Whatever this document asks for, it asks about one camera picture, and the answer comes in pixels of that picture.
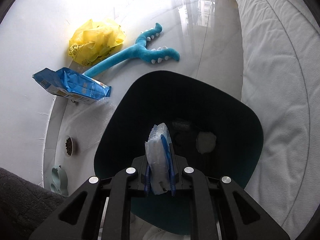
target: plush toy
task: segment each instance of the plush toy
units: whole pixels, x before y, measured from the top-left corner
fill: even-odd
[[[166,46],[158,48],[157,50],[146,49],[147,41],[151,41],[155,36],[159,36],[161,31],[162,26],[159,23],[156,23],[155,28],[141,32],[134,45],[106,58],[83,74],[92,78],[100,74],[102,71],[129,58],[141,58],[143,61],[151,62],[152,64],[155,64],[156,62],[160,63],[163,59],[168,60],[169,57],[179,61],[180,55],[175,49],[167,48]]]

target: trash can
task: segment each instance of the trash can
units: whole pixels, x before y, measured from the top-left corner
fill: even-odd
[[[179,130],[175,120],[190,129]],[[248,183],[260,157],[263,132],[255,113],[239,100],[196,79],[170,71],[154,71],[136,80],[113,114],[94,158],[101,179],[129,167],[145,154],[145,141],[154,124],[164,122],[176,155],[206,176],[229,176],[241,187]],[[200,154],[200,131],[216,135],[211,153]],[[190,234],[188,199],[170,194],[132,198],[131,211],[145,221],[172,233]]]

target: white blanket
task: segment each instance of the white blanket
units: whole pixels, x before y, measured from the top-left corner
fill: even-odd
[[[320,29],[302,0],[236,0],[242,102],[264,147],[246,191],[295,239],[320,203]]]

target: blue plush handle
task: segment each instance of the blue plush handle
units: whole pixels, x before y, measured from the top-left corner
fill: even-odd
[[[156,23],[154,29],[150,29],[138,36],[135,45],[106,58],[105,60],[99,62],[97,65],[88,69],[83,74],[87,77],[94,77],[107,70],[108,68],[129,58],[141,58],[146,62],[152,62],[153,60],[152,63],[155,63],[155,61],[157,61],[158,59],[162,60],[165,57],[172,57],[176,61],[179,61],[180,55],[175,49],[165,48],[162,50],[148,50],[145,48],[148,38],[150,41],[151,36],[157,36],[161,31],[162,26],[159,23]]]

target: gray carpet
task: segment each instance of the gray carpet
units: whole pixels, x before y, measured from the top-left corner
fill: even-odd
[[[0,209],[24,238],[28,239],[64,199],[0,168]]]

